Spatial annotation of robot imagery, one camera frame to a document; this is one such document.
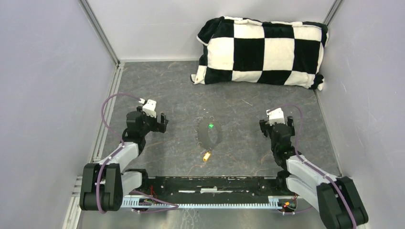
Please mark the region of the yellow key tag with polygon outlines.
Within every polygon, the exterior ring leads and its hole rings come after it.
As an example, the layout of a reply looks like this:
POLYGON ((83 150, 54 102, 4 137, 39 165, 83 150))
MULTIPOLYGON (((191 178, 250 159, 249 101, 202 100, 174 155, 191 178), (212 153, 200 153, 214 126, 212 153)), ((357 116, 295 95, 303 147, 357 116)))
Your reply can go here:
POLYGON ((209 160, 209 158, 211 157, 211 152, 210 151, 206 151, 204 156, 203 156, 203 162, 207 162, 209 160))

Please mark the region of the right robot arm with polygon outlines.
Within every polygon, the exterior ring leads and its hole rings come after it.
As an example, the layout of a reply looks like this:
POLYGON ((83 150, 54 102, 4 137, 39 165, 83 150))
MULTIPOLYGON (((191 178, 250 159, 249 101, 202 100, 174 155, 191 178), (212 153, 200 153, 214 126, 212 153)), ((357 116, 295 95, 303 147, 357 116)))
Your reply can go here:
POLYGON ((276 189, 282 195, 298 194, 315 208, 328 229, 354 229, 368 223, 369 216, 349 177, 338 177, 321 170, 307 160, 293 145, 294 121, 280 118, 260 120, 265 137, 270 138, 273 158, 282 168, 276 189))

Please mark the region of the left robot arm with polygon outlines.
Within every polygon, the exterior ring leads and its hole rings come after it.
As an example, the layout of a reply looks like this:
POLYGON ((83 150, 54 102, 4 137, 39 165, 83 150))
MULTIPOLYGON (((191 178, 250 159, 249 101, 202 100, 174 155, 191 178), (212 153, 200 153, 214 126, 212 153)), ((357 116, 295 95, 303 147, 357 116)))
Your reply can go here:
POLYGON ((144 169, 126 169, 144 150, 146 135, 165 133, 168 119, 164 113, 157 118, 138 106, 127 113, 121 142, 114 152, 97 163, 88 163, 83 169, 79 206, 84 211, 117 211, 123 198, 132 190, 138 194, 149 191, 150 181, 144 169))

